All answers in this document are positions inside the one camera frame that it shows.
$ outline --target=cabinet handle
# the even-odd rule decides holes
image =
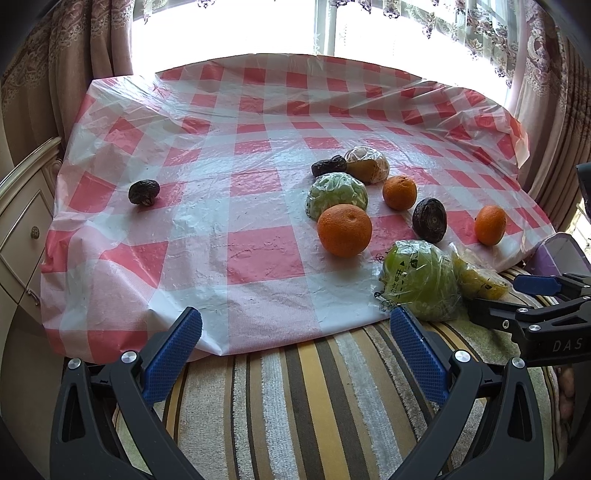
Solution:
[[[39,300],[39,297],[37,296],[37,294],[34,291],[32,291],[30,288],[28,288],[26,293],[27,293],[27,295],[29,295],[33,299],[36,307],[41,305],[41,300]]]

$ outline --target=large orange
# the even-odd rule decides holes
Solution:
[[[394,210],[408,210],[417,201],[417,185],[406,175],[390,177],[384,183],[382,196]]]
[[[483,207],[474,222],[474,233],[481,244],[492,247],[501,241],[507,227],[507,216],[501,207]]]
[[[326,209],[318,218],[318,238],[337,257],[354,257],[369,245],[371,220],[355,205],[343,203]]]

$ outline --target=plastic bag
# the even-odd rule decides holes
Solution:
[[[326,209],[350,203],[365,210],[368,207],[368,191],[365,185],[343,172],[327,173],[318,177],[306,197],[306,215],[318,220]]]
[[[360,145],[345,154],[347,173],[365,184],[385,180],[390,174],[390,164],[383,153],[375,148]]]
[[[467,299],[499,300],[511,285],[497,272],[476,266],[478,259],[469,250],[451,244],[453,270],[460,293]]]
[[[422,240],[395,242],[384,258],[379,280],[384,284],[381,297],[391,307],[404,305],[426,322],[454,319],[462,303],[452,259]]]

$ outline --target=dark dried mushroom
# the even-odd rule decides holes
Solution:
[[[346,171],[347,161],[341,155],[335,155],[328,160],[319,160],[312,165],[312,175],[320,177],[326,173]]]
[[[447,231],[447,213],[437,199],[421,200],[413,212],[413,230],[429,243],[439,243]]]
[[[156,180],[140,180],[129,187],[129,201],[135,205],[150,207],[160,193],[160,185]]]

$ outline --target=striped bedspread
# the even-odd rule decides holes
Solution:
[[[505,276],[511,279],[517,270]],[[507,301],[554,303],[514,291]],[[518,353],[509,335],[461,317],[426,324],[452,349],[504,364]],[[566,455],[552,368],[529,370],[543,420],[545,477]],[[459,466],[486,400],[476,400],[443,472]],[[427,401],[383,321],[285,348],[210,356],[187,364],[154,407],[206,480],[387,479],[425,432]],[[148,471],[122,415],[116,429],[132,463]]]

